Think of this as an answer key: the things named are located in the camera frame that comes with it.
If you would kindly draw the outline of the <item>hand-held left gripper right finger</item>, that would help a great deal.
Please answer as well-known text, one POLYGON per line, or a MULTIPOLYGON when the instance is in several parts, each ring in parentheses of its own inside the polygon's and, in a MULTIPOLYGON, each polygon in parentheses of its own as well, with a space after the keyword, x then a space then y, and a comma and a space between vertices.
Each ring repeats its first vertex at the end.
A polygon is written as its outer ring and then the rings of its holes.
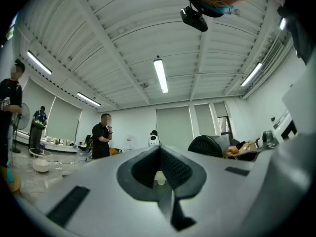
POLYGON ((173 146, 162 148, 203 167, 206 181, 193 198, 179 201, 184 215, 196 223, 181 231, 164 226, 160 237, 255 237, 244 222, 267 175, 271 151, 263 151, 254 162, 248 162, 205 156, 173 146))

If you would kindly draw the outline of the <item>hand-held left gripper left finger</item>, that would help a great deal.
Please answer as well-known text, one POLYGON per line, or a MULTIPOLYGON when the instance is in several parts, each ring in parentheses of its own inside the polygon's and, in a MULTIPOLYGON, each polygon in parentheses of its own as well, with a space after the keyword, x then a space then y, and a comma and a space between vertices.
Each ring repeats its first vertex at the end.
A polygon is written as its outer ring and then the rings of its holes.
POLYGON ((171 225, 156 202, 139 201, 117 181, 117 170, 143 150, 93 160, 58 181, 35 203, 46 215, 75 186, 90 191, 65 229, 83 237, 167 237, 171 225))

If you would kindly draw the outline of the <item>black cylindrical cup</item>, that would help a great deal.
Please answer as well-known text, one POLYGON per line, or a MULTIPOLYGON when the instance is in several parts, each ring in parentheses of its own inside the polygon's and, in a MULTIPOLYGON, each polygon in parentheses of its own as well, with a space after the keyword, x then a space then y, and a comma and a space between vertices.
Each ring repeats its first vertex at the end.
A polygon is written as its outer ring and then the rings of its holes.
POLYGON ((223 158, 229 149, 229 144, 230 141, 227 134, 222 136, 201 135, 192 141, 188 151, 223 158))

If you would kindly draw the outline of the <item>black office chair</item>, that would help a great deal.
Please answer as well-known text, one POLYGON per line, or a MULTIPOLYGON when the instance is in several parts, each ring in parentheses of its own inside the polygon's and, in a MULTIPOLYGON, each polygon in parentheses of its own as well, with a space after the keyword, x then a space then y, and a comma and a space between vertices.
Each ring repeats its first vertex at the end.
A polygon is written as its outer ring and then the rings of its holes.
POLYGON ((85 153, 85 161, 92 158, 93 139, 91 135, 87 135, 85 141, 79 142, 78 149, 80 153, 85 153))

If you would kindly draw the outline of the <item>white long table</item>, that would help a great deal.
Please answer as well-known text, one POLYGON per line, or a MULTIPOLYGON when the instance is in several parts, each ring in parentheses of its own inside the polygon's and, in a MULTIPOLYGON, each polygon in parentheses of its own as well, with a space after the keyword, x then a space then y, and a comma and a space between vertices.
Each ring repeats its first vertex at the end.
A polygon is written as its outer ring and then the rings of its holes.
MULTIPOLYGON (((16 135, 17 135, 17 138, 16 138, 17 143, 20 143, 26 146, 29 144, 29 135, 19 130, 17 131, 16 135)), ((46 140, 42 140, 42 139, 40 140, 40 142, 44 144, 44 147, 49 151, 64 152, 64 153, 76 153, 78 151, 77 148, 74 148, 72 146, 67 146, 63 144, 55 145, 53 142, 47 142, 46 140)))

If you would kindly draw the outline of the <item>brown cardboard box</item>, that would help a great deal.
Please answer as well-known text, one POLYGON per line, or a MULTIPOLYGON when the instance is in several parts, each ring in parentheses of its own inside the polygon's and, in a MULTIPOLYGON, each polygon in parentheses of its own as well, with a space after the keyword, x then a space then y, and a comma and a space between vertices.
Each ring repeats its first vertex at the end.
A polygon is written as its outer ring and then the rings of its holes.
POLYGON ((229 146, 226 156, 238 157, 246 153, 256 153, 257 145, 255 142, 240 142, 236 146, 229 146))

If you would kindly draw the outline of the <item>glass door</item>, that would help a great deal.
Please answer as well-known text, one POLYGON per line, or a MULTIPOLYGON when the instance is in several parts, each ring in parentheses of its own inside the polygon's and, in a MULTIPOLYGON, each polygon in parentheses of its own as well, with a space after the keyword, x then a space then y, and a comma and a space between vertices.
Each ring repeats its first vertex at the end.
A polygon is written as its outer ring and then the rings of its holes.
POLYGON ((232 143, 233 134, 231 129, 231 124, 228 116, 218 118, 219 127, 221 135, 227 135, 229 138, 230 144, 232 143))

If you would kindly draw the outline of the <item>white rounded robot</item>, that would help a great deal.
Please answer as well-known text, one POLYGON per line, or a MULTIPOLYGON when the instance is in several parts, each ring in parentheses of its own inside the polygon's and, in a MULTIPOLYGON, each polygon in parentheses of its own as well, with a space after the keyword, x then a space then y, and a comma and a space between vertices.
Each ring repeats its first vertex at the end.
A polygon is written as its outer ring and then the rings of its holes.
POLYGON ((158 132, 156 130, 153 130, 150 133, 149 146, 159 146, 159 145, 160 145, 160 140, 158 137, 158 132))

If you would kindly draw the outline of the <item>grey roller blind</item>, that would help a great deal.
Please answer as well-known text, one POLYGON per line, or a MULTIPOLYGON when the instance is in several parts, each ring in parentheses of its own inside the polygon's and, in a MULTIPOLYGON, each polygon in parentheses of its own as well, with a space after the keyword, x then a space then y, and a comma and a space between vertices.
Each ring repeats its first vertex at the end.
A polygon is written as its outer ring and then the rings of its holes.
POLYGON ((56 97, 48 119, 48 136, 75 141, 80 115, 80 108, 56 97))
POLYGON ((156 115, 161 143, 186 151, 194 139, 189 107, 158 109, 156 115))
POLYGON ((49 111, 51 109, 55 95, 51 94, 49 91, 39 86, 37 83, 28 80, 23 89, 23 103, 25 103, 30 111, 30 120, 26 128, 23 131, 30 133, 30 127, 32 122, 32 117, 37 110, 40 110, 41 106, 45 107, 45 113, 48 118, 49 111))
POLYGON ((209 104, 195 105, 200 135, 216 135, 209 104))

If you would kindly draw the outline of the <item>grey rounded appliance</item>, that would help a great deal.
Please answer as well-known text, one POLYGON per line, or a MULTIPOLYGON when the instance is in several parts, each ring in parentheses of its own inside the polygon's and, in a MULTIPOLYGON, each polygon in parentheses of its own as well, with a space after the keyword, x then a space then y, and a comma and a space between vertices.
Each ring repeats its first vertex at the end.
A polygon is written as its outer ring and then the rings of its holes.
POLYGON ((262 134, 262 148, 263 150, 274 149, 278 145, 277 139, 274 137, 271 130, 264 131, 262 134))

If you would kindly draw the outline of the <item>wooden stool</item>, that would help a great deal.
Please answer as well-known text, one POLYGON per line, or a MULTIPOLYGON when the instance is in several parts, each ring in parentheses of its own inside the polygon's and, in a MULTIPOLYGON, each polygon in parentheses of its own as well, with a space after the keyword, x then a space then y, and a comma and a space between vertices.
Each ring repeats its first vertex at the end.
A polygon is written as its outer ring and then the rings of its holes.
POLYGON ((7 184, 10 192, 14 195, 20 194, 20 187, 21 187, 21 178, 12 171, 14 177, 14 183, 9 183, 7 180, 7 168, 0 166, 0 174, 4 179, 5 183, 7 184))

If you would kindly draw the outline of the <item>teal bottle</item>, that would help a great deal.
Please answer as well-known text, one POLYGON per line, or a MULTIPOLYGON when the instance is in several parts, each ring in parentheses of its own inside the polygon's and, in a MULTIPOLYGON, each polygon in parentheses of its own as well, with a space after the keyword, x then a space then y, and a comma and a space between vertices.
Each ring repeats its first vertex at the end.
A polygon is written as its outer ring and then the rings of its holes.
POLYGON ((7 161, 7 180, 9 183, 14 183, 14 177, 13 177, 13 173, 12 173, 12 170, 11 170, 11 167, 10 167, 10 160, 7 161))

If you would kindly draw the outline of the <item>black standing fan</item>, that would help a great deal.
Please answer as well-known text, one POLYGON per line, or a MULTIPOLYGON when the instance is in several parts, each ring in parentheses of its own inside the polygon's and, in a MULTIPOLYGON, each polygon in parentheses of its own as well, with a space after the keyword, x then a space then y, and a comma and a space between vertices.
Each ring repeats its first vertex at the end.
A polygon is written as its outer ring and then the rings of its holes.
POLYGON ((15 113, 12 115, 11 124, 12 124, 12 146, 11 151, 13 153, 21 153, 20 149, 16 148, 17 140, 17 131, 23 130, 26 128, 30 120, 30 110, 29 107, 25 104, 21 104, 21 112, 15 113))

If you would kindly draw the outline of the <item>white air vent grille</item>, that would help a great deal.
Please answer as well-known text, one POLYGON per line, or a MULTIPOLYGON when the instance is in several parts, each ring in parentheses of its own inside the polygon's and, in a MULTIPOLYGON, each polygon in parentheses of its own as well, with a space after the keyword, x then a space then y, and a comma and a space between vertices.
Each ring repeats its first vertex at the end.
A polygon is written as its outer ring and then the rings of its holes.
POLYGON ((283 44, 279 40, 277 40, 273 44, 273 46, 270 48, 266 57, 263 60, 262 67, 260 69, 263 73, 265 73, 269 69, 269 66, 272 64, 274 59, 278 56, 282 48, 283 48, 283 44))

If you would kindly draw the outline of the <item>blue face mask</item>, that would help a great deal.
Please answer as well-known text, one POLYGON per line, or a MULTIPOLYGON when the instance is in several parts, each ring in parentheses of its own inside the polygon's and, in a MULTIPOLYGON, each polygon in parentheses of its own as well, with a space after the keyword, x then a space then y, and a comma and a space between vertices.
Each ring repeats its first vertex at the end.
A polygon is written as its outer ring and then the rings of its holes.
POLYGON ((201 7, 203 7, 205 10, 208 11, 213 11, 219 14, 234 14, 234 15, 240 15, 240 10, 237 9, 234 5, 226 5, 225 3, 221 2, 216 2, 213 3, 212 5, 208 5, 207 3, 204 2, 199 2, 201 7))

